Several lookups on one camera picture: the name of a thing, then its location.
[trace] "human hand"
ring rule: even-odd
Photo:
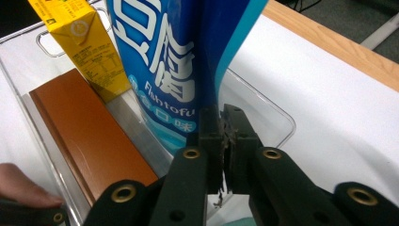
[[[0,164],[0,198],[33,208],[59,207],[64,201],[32,182],[17,166]]]

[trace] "transparent container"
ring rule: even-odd
[[[92,2],[113,40],[103,1]],[[43,23],[29,26],[0,40],[0,70],[5,74],[21,104],[46,168],[54,175],[59,194],[66,201],[72,225],[81,225],[90,206],[68,164],[35,108],[29,91],[74,68]],[[219,92],[219,109],[224,104],[245,110],[263,145],[280,147],[295,131],[294,120],[238,74],[227,70]],[[107,104],[127,136],[134,142],[158,176],[167,174],[172,156],[156,141],[140,115],[131,90]]]

